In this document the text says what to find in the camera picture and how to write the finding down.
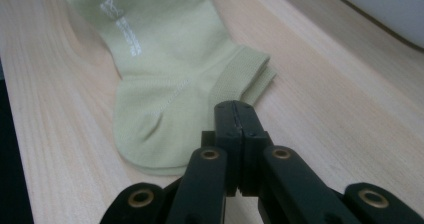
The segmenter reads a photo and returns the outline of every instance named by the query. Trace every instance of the wood grain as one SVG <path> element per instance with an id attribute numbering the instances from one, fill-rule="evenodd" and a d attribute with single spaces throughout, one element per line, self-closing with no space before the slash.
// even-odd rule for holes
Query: wood grain
<path id="1" fill-rule="evenodd" d="M 233 39 L 271 54 L 278 77 L 256 110 L 335 190 L 370 182 L 424 215 L 424 53 L 341 0 L 212 0 Z M 36 223 L 97 223 L 144 175 L 114 147 L 119 76 L 64 0 L 0 0 L 4 65 Z M 255 198 L 226 223 L 259 223 Z"/>

